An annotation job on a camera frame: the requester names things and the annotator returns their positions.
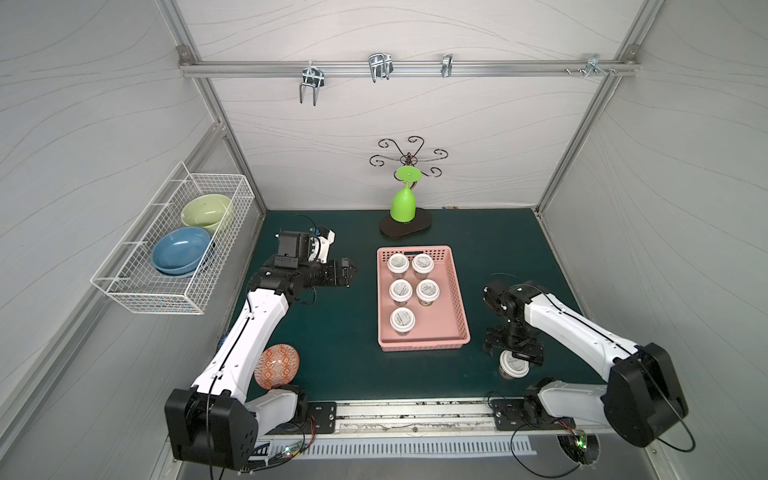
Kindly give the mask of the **double metal hook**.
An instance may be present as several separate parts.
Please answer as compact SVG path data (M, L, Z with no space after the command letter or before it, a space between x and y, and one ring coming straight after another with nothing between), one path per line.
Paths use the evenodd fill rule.
M304 103L307 92L311 92L312 105L316 106L319 99L320 89L325 85L324 72L312 65L302 70L301 82L299 85L299 102Z
M389 80L394 70L393 59L387 53L374 53L368 57L368 66L373 83L379 79Z

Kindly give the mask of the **bronze scroll stand rod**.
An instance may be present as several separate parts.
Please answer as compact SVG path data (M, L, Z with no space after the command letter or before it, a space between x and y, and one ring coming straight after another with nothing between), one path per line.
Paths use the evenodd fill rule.
M431 152L422 154L425 145L423 137L411 135L406 140L406 148L402 148L395 139L382 138L377 142L380 149L386 150L385 154L377 153L368 159L368 163L374 168L382 168L388 162L400 167L414 167L421 174L421 179L435 179L443 175L443 171L435 162L446 160L449 157L447 150L436 148Z

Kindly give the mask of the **single metal hook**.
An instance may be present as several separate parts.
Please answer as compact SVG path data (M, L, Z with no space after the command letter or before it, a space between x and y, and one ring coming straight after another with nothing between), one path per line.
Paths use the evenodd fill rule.
M450 78L453 68L453 55L450 53L444 54L441 60L441 77Z

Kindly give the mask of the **double metal hook middle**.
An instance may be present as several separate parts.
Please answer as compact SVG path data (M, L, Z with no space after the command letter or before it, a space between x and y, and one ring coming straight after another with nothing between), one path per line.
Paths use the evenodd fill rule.
M387 53L374 53L368 57L368 66L373 83L379 79L389 80L394 70L393 59Z

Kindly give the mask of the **green yogurt cup white lid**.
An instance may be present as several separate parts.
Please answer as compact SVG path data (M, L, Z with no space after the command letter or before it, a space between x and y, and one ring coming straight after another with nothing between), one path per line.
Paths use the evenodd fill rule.
M419 303L424 307L431 306L440 297L439 285L431 279L424 279L416 286L416 295Z

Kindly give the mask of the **aluminium top rail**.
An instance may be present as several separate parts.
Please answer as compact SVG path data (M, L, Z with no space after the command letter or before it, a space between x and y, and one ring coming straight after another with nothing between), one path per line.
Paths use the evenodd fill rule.
M450 78L514 78L514 77L580 77L569 76L565 68L576 70L588 59L577 60L457 60L453 59ZM622 62L600 59L603 67L615 68L615 76L634 76L641 70L638 62ZM441 59L426 61L393 60L394 78L442 78ZM298 80L302 70L309 65L321 69L325 79L366 78L371 80L368 61L201 61L182 65L186 78L207 79L292 79Z

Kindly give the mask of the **yogurt cup table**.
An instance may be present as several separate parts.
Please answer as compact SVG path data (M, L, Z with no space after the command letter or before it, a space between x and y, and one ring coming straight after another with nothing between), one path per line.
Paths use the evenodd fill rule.
M404 307L413 295L413 288L406 279L400 278L390 284L388 293L396 306Z
M515 357L511 351L504 350L499 356L498 370L504 379L522 379L529 374L530 364L526 360Z
M408 335L416 325L415 314L407 307L398 307L390 315L390 325L398 335Z

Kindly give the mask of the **double metal hook left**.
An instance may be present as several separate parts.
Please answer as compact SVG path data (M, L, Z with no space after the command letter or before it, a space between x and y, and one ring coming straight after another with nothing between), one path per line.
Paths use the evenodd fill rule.
M312 105L316 106L319 99L320 89L325 85L324 72L312 65L302 70L301 82L299 85L299 102L304 103L307 92L311 92Z

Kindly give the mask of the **blue bowl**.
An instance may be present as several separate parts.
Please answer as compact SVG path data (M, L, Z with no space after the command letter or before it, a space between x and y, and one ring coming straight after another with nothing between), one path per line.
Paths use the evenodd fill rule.
M150 254L152 266L169 276L193 272L201 263L211 242L211 235L202 228L183 227L162 237Z

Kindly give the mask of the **light green bowl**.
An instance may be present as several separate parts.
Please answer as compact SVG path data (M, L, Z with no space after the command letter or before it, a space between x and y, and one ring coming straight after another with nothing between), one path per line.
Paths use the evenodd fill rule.
M181 211L185 226L202 228L211 236L223 234L234 222L232 200L223 194L206 194L189 202Z

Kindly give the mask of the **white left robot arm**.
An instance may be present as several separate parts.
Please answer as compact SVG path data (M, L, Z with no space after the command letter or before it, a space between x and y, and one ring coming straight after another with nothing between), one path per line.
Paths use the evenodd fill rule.
M349 258L298 263L282 268L274 257L254 274L235 325L204 371L186 389L175 389L164 405L176 460L209 468L239 470L261 433L291 421L299 406L294 387L277 388L246 400L253 373L273 331L296 297L313 287L351 284Z

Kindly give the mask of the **metal hook right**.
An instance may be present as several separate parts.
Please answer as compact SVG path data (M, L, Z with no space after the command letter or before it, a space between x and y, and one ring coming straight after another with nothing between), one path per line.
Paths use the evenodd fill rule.
M592 55L582 67L576 70L565 68L564 72L569 76L580 76L584 79L591 77L610 77L618 74L618 71L615 68L603 67L601 65L599 54Z

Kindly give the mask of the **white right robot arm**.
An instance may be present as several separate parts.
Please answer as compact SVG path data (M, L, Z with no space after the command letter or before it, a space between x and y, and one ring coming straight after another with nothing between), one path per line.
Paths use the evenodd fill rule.
M640 345L599 326L533 281L483 289L485 304L506 322L486 332L483 349L499 355L499 367L513 379L544 362L544 333L589 365L599 384L545 378L529 386L521 417L531 427L576 421L609 426L636 447L646 447L689 413L669 353L655 343Z

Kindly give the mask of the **dark oval stand base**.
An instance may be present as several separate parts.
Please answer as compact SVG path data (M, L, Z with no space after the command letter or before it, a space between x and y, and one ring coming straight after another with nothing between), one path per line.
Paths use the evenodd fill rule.
M409 222L398 222L391 216L384 217L379 223L380 232L388 239L397 240L428 230L432 225L432 215L426 209L417 207L414 218Z

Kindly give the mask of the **green upside-down wine glass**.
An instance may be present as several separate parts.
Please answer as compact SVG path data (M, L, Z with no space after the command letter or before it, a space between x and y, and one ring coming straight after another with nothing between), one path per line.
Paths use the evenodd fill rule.
M416 216L416 198L412 187L421 180L422 172L413 166L401 166L395 172L395 178L403 187L394 195L391 208L391 218L399 223L408 223Z

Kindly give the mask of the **pink plastic basket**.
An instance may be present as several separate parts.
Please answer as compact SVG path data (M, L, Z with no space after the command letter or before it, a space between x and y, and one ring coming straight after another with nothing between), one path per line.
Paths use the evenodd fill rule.
M425 254L434 261L434 269L427 278L439 287L438 297L429 306L419 302L413 294L405 307L414 314L413 328L397 331L391 322L397 303L389 294L395 281L388 261L395 254L413 260ZM385 352L457 349L471 338L465 314L453 253L448 246L382 247L377 251L377 313L378 342Z

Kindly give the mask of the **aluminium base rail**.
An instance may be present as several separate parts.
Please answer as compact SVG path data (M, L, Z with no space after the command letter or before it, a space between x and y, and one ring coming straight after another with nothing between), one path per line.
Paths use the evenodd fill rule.
M322 440L470 437L510 434L523 423L522 397L337 400L310 402L303 434Z

